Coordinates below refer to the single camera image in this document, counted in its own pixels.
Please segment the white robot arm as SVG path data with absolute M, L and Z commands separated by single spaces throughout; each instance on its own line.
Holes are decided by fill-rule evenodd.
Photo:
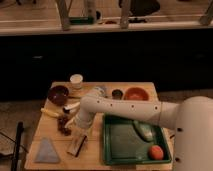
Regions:
M 87 94 L 74 123 L 89 129 L 97 113 L 142 121 L 175 131 L 172 171 L 213 171 L 213 99 L 196 96 L 182 103 L 113 100 Z

